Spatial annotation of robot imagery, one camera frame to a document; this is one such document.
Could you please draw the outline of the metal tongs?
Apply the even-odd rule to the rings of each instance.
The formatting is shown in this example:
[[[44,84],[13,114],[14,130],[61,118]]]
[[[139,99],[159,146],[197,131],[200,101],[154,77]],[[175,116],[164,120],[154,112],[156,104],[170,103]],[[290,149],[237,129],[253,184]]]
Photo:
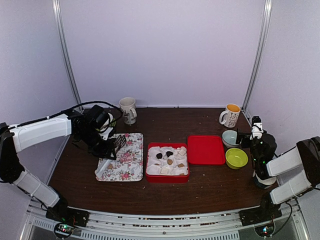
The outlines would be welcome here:
[[[111,162],[117,159],[118,151],[126,145],[126,142],[127,140],[124,134],[121,134],[117,138],[115,138],[115,140],[113,141],[114,150],[111,151],[110,158],[103,158],[101,160],[101,163],[98,164],[97,169],[94,171],[97,178],[101,178],[104,171],[108,168]]]

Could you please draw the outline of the red box lid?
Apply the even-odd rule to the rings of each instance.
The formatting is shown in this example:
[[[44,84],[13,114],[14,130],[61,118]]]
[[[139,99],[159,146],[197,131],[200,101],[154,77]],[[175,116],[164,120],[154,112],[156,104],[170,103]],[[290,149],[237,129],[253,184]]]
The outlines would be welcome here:
[[[187,159],[191,165],[224,165],[226,158],[222,138],[217,135],[188,136]]]

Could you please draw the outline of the white square chocolate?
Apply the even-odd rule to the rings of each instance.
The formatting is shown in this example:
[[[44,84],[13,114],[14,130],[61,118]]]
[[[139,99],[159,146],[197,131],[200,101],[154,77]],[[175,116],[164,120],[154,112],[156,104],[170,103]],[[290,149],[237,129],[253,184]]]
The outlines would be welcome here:
[[[161,169],[161,171],[160,171],[160,173],[162,174],[162,175],[168,175],[169,173],[170,173],[170,168],[168,168],[168,167],[163,167],[162,169]]]
[[[185,147],[181,147],[180,149],[177,150],[177,155],[180,158],[184,158],[187,155],[187,149]]]

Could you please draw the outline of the tan square chocolate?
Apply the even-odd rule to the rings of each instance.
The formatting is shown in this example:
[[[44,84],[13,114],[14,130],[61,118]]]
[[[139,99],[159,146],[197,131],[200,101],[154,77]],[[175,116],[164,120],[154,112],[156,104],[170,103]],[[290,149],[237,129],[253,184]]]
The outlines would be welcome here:
[[[183,168],[185,165],[183,163],[180,163],[177,165],[178,168]]]

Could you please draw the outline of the dark heart chocolate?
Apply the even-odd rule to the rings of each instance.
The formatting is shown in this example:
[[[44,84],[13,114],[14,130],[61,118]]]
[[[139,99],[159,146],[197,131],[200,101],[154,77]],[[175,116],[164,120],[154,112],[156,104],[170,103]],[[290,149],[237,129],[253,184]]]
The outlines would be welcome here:
[[[173,155],[173,152],[172,152],[172,151],[167,151],[167,152],[166,152],[167,158],[169,158],[169,157],[172,156],[172,155]]]

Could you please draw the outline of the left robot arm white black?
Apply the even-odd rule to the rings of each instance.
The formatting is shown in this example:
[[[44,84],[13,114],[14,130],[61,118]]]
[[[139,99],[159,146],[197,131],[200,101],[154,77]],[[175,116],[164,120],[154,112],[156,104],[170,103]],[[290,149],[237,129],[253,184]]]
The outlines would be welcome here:
[[[11,184],[42,203],[61,222],[72,218],[68,202],[46,182],[56,165],[54,155],[72,137],[86,145],[89,154],[113,159],[112,135],[118,117],[98,104],[85,111],[75,107],[35,120],[0,124],[0,181]]]

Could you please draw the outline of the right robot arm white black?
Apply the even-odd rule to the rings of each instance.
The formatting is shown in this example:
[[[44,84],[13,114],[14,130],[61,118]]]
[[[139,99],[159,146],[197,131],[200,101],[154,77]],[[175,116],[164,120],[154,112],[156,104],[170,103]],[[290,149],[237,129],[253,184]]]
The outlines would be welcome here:
[[[320,184],[320,137],[301,140],[290,150],[275,156],[277,149],[273,135],[254,125],[251,133],[237,131],[236,143],[250,151],[255,178],[266,181],[301,167],[301,171],[286,183],[261,198],[260,206],[251,210],[259,220],[268,220],[280,205],[298,198]]]

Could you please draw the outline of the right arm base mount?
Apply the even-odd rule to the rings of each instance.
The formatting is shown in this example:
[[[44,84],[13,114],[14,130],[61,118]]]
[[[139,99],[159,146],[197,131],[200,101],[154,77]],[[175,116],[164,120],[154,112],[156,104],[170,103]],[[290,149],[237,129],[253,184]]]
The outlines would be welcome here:
[[[275,219],[282,216],[280,204],[274,204],[269,193],[262,196],[260,205],[239,211],[243,227],[254,225],[255,233],[260,237],[271,237],[275,233]]]

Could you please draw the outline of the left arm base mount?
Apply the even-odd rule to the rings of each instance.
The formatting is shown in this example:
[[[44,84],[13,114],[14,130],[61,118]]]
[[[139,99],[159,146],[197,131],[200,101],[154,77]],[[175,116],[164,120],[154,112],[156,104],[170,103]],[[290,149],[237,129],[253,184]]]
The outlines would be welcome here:
[[[69,207],[68,201],[60,193],[54,206],[48,206],[45,203],[41,206],[46,210],[47,219],[57,221],[53,227],[53,233],[60,240],[69,238],[77,228],[87,226],[90,213]]]

